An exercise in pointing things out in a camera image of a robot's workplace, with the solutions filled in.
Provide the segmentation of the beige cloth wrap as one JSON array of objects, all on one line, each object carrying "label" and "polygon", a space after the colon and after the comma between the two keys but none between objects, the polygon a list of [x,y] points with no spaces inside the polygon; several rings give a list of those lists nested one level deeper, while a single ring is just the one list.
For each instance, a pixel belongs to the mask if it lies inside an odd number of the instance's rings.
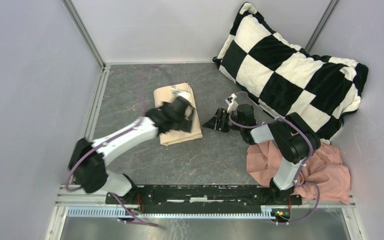
[{"label": "beige cloth wrap", "polygon": [[160,144],[169,146],[203,137],[191,86],[184,82],[153,91],[155,107],[162,111]]}]

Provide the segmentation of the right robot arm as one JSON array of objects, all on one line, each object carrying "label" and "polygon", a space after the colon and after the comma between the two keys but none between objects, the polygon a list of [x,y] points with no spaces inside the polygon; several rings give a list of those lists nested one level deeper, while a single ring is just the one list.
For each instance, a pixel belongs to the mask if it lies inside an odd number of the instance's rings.
[{"label": "right robot arm", "polygon": [[251,146],[267,142],[277,145],[282,158],[268,186],[269,199],[275,204],[282,204],[293,193],[298,174],[321,146],[320,138],[296,112],[257,124],[254,108],[249,104],[240,104],[233,111],[218,108],[202,126],[223,133],[239,131],[243,141]]}]

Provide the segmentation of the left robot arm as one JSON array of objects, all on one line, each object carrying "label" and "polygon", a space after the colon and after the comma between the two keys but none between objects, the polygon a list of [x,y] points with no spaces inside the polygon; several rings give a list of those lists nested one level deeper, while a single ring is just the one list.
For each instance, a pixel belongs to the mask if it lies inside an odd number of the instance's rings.
[{"label": "left robot arm", "polygon": [[93,141],[81,138],[68,164],[69,176],[78,182],[78,190],[87,194],[103,190],[116,194],[125,204],[131,204],[137,198],[132,181],[124,174],[107,170],[107,166],[126,151],[171,130],[190,133],[194,114],[190,95],[181,93],[172,102],[164,101],[112,134]]}]

